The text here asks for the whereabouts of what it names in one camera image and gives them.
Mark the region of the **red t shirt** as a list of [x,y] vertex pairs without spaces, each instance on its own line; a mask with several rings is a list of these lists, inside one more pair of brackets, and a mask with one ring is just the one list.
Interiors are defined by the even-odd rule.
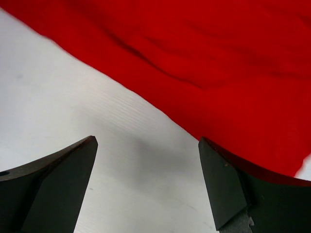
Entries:
[[3,10],[268,170],[311,152],[308,0],[3,0]]

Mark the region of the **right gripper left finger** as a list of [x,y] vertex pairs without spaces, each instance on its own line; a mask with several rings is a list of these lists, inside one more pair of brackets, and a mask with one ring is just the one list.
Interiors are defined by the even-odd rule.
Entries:
[[74,232],[98,142],[88,136],[56,153],[0,173],[2,233]]

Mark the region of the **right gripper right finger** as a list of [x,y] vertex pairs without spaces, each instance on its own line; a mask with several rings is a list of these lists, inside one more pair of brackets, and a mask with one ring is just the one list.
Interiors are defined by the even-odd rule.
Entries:
[[310,181],[253,164],[201,138],[200,161],[220,233],[309,233]]

